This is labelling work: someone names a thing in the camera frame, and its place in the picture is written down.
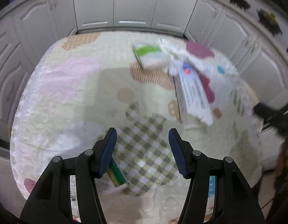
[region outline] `kitchen cabinet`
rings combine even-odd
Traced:
[[[223,5],[213,0],[198,0],[185,36],[198,44],[204,44],[223,9]]]
[[[113,27],[114,0],[74,0],[74,7],[78,30]]]
[[[205,45],[221,51],[237,65],[258,35],[259,32],[243,17],[224,8]]]
[[[152,29],[184,33],[197,0],[157,0]]]
[[[60,39],[53,7],[51,0],[28,0],[11,12],[21,44],[34,65]]]
[[[261,102],[281,108],[288,102],[288,65],[263,36],[236,66]]]
[[[151,27],[157,0],[114,0],[114,27]]]
[[[52,0],[52,6],[60,37],[74,35],[78,29],[73,0]]]
[[[0,66],[0,138],[7,142],[16,108],[33,69],[21,44]]]

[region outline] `brown striped patch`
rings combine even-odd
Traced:
[[[100,36],[100,33],[80,34],[68,37],[67,41],[62,44],[62,48],[69,50],[79,47],[83,44],[89,44],[95,41]]]
[[[165,90],[175,90],[173,77],[160,69],[144,71],[138,62],[129,65],[132,78],[140,83],[158,84]]]

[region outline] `checkered patch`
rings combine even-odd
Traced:
[[[134,104],[129,107],[129,115],[133,114],[131,107]],[[164,185],[175,178],[177,166],[170,146],[159,139],[165,121],[153,115],[117,129],[113,157],[128,181],[126,194],[139,196],[153,184]]]

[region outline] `table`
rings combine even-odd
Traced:
[[[97,181],[108,223],[177,222],[189,180],[178,173],[168,144],[173,127],[208,157],[231,156],[251,186],[258,182],[262,172],[259,120],[251,113],[253,99],[246,87],[236,85],[229,106],[212,126],[183,130],[173,78],[161,70],[143,71],[131,47],[160,38],[205,60],[215,57],[231,64],[218,51],[142,32],[75,35],[48,49],[24,90],[11,135],[13,175],[26,199],[54,156],[79,155],[92,148],[109,127],[118,133],[113,158],[128,187],[102,194],[106,179]],[[74,204],[73,212],[78,217]]]

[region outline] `floor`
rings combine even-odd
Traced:
[[[265,174],[262,179],[259,204],[263,207],[268,201],[270,201],[274,194],[274,181],[275,176],[273,173]],[[16,186],[13,178],[10,161],[4,158],[0,158],[0,201],[3,206],[19,217],[21,210],[23,209],[26,200],[21,195],[19,189]],[[263,208],[262,212],[266,218],[271,208],[272,202]]]

